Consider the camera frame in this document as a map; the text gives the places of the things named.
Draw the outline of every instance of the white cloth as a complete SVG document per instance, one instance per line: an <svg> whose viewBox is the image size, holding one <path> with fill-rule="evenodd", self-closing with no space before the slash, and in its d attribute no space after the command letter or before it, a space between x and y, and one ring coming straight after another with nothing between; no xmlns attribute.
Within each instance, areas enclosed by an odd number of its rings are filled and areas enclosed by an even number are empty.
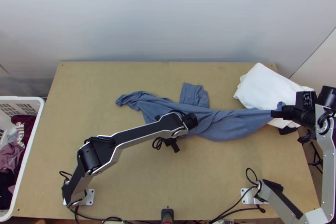
<svg viewBox="0 0 336 224"><path fill-rule="evenodd" d="M286 105L295 105L296 92L300 91L313 91L313 89L302 87L263 64L257 63L247 74L240 77L240 84L234 98L239 99L246 108L275 110L280 101ZM285 126L300 126L282 118L274 118L268 124L281 129Z"/></svg>

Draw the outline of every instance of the floor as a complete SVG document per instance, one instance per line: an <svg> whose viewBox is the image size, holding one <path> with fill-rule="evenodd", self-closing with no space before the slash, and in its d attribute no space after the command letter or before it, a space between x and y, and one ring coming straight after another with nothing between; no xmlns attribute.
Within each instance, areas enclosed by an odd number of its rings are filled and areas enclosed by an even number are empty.
<svg viewBox="0 0 336 224"><path fill-rule="evenodd" d="M319 154L322 156L322 151L318 147L316 140L312 140L317 148ZM312 148L310 142L303 145L303 149L307 158L307 162L311 163L314 159L314 149ZM319 170L314 166L309 166L310 173L312 175L312 179L314 182L314 186L316 189L316 193L318 195L318 200L321 204L321 195L322 195L322 174ZM236 223L244 223L244 224L284 224L281 219L273 218L273 219L249 219L249 220L235 220ZM6 224L76 224L74 220L53 220L47 219L44 222L42 220L29 219L29 218L11 218L9 221L5 222ZM80 220L81 224L100 224L100 221L85 221ZM139 222L132 221L133 224L141 224ZM184 221L177 221L176 224L195 224L193 221L188 221L184 223Z"/></svg>

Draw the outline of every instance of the clothing pile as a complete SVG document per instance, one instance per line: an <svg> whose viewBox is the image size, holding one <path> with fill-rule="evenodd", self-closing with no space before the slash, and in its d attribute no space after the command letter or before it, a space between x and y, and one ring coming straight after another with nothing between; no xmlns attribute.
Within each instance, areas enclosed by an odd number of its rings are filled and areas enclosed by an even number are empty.
<svg viewBox="0 0 336 224"><path fill-rule="evenodd" d="M118 106L128 105L141 110L146 123L155 122L156 116L162 116L172 110L194 113L198 126L186 136L197 134L212 141L227 141L245 137L272 120L271 110L257 108L237 110L215 110L210 108L207 91L200 85L183 83L180 103L168 98L137 91L122 95L116 100Z"/></svg>
<svg viewBox="0 0 336 224"><path fill-rule="evenodd" d="M0 150L0 209L9 209L24 152L36 116L16 115L11 121L16 132L7 138Z"/></svg>

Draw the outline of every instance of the metal bracket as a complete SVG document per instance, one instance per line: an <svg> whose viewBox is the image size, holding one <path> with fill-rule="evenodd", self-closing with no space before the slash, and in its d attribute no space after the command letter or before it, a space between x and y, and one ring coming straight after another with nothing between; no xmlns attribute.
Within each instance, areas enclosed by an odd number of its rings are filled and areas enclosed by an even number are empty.
<svg viewBox="0 0 336 224"><path fill-rule="evenodd" d="M87 195L82 200L80 206L90 206L93 204L93 198L95 197L95 190L87 189ZM66 200L63 200L63 205L66 206Z"/></svg>
<svg viewBox="0 0 336 224"><path fill-rule="evenodd" d="M240 189L240 195L243 196L243 194L248 190L248 188L242 188ZM260 200L256 199L254 196L257 193L257 188L252 188L250 191L248 191L247 194L241 199L241 202L246 205L268 205L268 202L261 202Z"/></svg>

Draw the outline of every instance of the pink clothing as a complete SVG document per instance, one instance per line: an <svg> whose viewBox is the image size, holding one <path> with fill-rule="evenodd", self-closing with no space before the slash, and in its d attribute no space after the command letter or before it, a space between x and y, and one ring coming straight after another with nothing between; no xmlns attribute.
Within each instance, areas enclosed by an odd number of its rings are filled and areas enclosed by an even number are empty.
<svg viewBox="0 0 336 224"><path fill-rule="evenodd" d="M6 173L8 172L7 169L14 172L14 168L18 164L20 154L23 150L16 141L5 145L0 150L0 172Z"/></svg>

